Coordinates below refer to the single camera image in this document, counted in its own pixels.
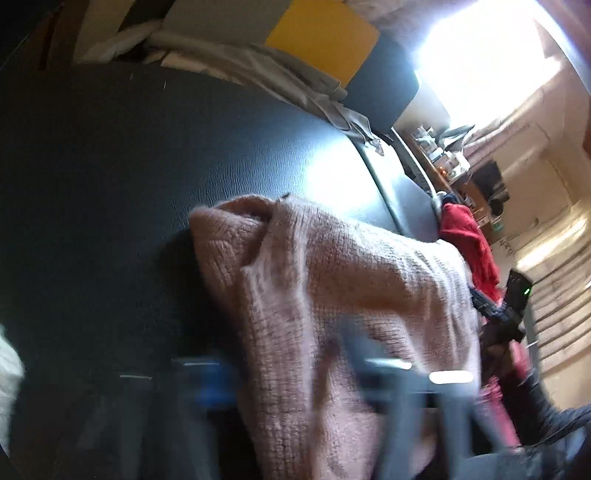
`black leather surface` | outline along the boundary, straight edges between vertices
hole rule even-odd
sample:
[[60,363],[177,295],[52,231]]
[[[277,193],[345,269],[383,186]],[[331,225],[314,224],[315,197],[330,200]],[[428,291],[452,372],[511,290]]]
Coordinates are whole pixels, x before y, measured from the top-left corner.
[[382,142],[384,155],[379,155],[370,146],[355,146],[382,193],[397,231],[423,242],[437,240],[439,223],[433,212],[431,197],[404,174],[394,149]]
[[30,374],[145,373],[207,343],[195,205],[291,192],[395,228],[350,141],[265,93],[130,64],[3,91],[2,321]]

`black sleeve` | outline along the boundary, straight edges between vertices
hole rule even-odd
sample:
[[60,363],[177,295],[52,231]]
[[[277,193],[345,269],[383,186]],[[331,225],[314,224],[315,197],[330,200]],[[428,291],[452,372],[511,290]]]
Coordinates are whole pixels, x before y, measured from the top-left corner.
[[534,369],[523,381],[511,374],[499,380],[499,385],[503,405],[522,445],[538,443],[562,428],[569,432],[591,420],[591,405],[563,411],[556,409]]

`gray fabric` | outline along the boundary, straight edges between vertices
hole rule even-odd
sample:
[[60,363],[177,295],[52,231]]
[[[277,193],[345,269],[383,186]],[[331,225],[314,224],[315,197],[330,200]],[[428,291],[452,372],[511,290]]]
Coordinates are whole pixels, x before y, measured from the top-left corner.
[[327,74],[268,47],[214,43],[166,30],[152,33],[149,45],[178,50],[200,64],[221,70],[245,85],[257,86],[274,97],[330,122],[347,136],[377,148],[367,117],[341,105],[345,91]]
[[262,44],[290,4],[291,0],[176,0],[164,28],[211,41]]

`sunlight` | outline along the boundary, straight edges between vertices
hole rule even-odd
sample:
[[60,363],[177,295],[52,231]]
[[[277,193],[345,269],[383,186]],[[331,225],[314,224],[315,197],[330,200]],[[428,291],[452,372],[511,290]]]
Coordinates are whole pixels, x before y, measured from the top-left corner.
[[453,128],[508,115],[559,69],[559,61],[544,58],[521,1],[480,0],[433,28],[418,74],[447,109]]

